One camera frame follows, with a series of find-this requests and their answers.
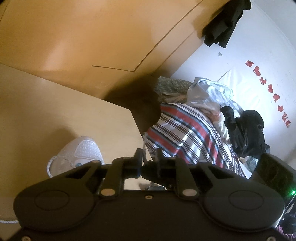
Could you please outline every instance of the black clothing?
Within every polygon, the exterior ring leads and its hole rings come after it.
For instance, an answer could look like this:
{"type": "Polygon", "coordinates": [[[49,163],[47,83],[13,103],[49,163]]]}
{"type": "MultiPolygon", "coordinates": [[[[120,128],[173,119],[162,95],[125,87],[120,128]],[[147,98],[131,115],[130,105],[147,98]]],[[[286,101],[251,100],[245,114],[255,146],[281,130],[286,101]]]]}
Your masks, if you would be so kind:
{"type": "Polygon", "coordinates": [[[286,213],[284,220],[280,221],[281,228],[285,234],[293,234],[296,232],[296,216],[292,213],[286,213]]]}
{"type": "Polygon", "coordinates": [[[204,43],[207,46],[219,43],[221,47],[226,48],[243,10],[250,10],[251,7],[250,0],[231,0],[226,3],[222,12],[204,28],[204,43]]]}
{"type": "Polygon", "coordinates": [[[230,106],[222,107],[220,111],[225,117],[224,123],[238,157],[252,156],[260,159],[263,153],[270,153],[270,146],[264,140],[264,121],[257,111],[246,110],[236,118],[230,106]]]}

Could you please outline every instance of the red paper cutout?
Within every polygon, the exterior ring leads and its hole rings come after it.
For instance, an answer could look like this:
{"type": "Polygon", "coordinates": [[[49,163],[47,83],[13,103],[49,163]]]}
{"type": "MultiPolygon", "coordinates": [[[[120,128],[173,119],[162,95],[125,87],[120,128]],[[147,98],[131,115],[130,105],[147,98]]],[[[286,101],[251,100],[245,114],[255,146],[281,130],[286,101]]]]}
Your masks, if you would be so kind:
{"type": "Polygon", "coordinates": [[[287,113],[284,112],[283,116],[281,117],[281,118],[283,119],[284,122],[287,120],[287,116],[288,116],[287,113]]]}
{"type": "Polygon", "coordinates": [[[260,76],[261,73],[259,72],[259,70],[260,70],[259,67],[256,66],[256,67],[254,68],[253,72],[254,72],[257,76],[260,76]]]}
{"type": "Polygon", "coordinates": [[[261,77],[261,78],[260,78],[260,81],[261,81],[261,84],[262,84],[262,85],[264,85],[264,84],[266,84],[266,83],[267,83],[267,81],[266,81],[266,80],[264,80],[264,79],[263,79],[263,77],[261,77]]]}
{"type": "Polygon", "coordinates": [[[291,124],[291,121],[287,121],[286,122],[286,127],[289,128],[290,127],[290,124],[291,124]]]}
{"type": "Polygon", "coordinates": [[[278,111],[279,111],[280,113],[282,113],[282,112],[284,111],[284,107],[278,105],[278,111]]]}
{"type": "Polygon", "coordinates": [[[277,100],[279,100],[279,99],[280,99],[280,96],[279,96],[279,95],[277,95],[277,94],[274,94],[273,98],[274,98],[274,102],[276,102],[277,100]]]}
{"type": "Polygon", "coordinates": [[[248,61],[246,62],[246,65],[249,66],[249,67],[252,67],[253,64],[254,64],[254,63],[251,62],[250,60],[248,60],[248,61]]]}
{"type": "Polygon", "coordinates": [[[269,93],[273,93],[274,92],[274,90],[272,88],[272,84],[269,84],[268,87],[267,87],[267,89],[268,89],[268,92],[269,93]]]}

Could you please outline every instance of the screw head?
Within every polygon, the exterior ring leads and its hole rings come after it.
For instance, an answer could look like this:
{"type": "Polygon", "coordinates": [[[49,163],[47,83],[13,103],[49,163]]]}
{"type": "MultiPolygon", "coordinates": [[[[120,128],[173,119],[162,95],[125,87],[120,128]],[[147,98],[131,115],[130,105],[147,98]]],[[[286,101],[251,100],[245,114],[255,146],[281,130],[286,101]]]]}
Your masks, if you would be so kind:
{"type": "Polygon", "coordinates": [[[101,194],[103,196],[113,196],[115,193],[116,193],[115,190],[111,188],[105,188],[101,190],[101,194]]]}
{"type": "Polygon", "coordinates": [[[185,189],[183,190],[182,194],[187,197],[193,197],[197,194],[197,191],[194,189],[185,189]]]}
{"type": "Polygon", "coordinates": [[[31,241],[31,239],[28,236],[24,236],[24,237],[22,237],[22,241],[31,241]]]}
{"type": "Polygon", "coordinates": [[[268,237],[267,238],[267,240],[266,241],[276,241],[276,238],[275,237],[273,237],[273,236],[270,236],[270,237],[268,237]]]}
{"type": "Polygon", "coordinates": [[[153,196],[152,196],[152,195],[146,195],[145,198],[146,198],[146,199],[152,199],[153,196]]]}

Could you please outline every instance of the metal screw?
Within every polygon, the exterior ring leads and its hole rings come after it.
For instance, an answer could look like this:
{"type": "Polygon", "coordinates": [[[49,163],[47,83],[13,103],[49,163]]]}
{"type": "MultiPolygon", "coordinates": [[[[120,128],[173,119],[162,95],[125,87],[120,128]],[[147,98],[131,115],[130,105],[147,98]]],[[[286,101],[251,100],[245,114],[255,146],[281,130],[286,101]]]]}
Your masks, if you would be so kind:
{"type": "Polygon", "coordinates": [[[146,198],[146,199],[152,199],[153,196],[152,196],[152,195],[146,195],[145,198],[146,198]]]}
{"type": "Polygon", "coordinates": [[[22,241],[31,241],[31,239],[28,236],[22,237],[22,241]]]}
{"type": "Polygon", "coordinates": [[[270,236],[266,239],[266,241],[276,241],[276,238],[273,236],[270,236]]]}

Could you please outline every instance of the striped fabric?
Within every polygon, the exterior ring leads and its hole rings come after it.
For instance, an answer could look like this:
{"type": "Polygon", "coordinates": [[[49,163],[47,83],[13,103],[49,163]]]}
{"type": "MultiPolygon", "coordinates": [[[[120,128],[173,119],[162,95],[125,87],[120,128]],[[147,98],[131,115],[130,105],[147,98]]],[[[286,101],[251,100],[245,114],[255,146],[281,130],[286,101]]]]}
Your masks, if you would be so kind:
{"type": "Polygon", "coordinates": [[[236,154],[202,112],[185,104],[162,103],[160,107],[159,121],[145,134],[151,156],[161,148],[166,157],[177,156],[190,164],[207,161],[245,177],[236,154]]]}

